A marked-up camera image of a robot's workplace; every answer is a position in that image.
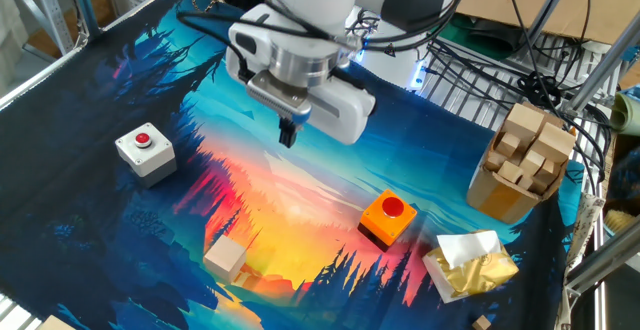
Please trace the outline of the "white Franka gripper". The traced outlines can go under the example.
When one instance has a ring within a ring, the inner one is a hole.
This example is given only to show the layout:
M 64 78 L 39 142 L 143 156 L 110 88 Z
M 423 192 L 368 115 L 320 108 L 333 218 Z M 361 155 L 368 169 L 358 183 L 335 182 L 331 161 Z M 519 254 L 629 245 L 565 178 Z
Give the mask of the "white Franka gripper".
M 291 148 L 305 125 L 351 145 L 366 128 L 376 98 L 345 71 L 343 47 L 308 38 L 267 5 L 228 30 L 227 72 L 247 94 L 279 116 L 279 142 Z

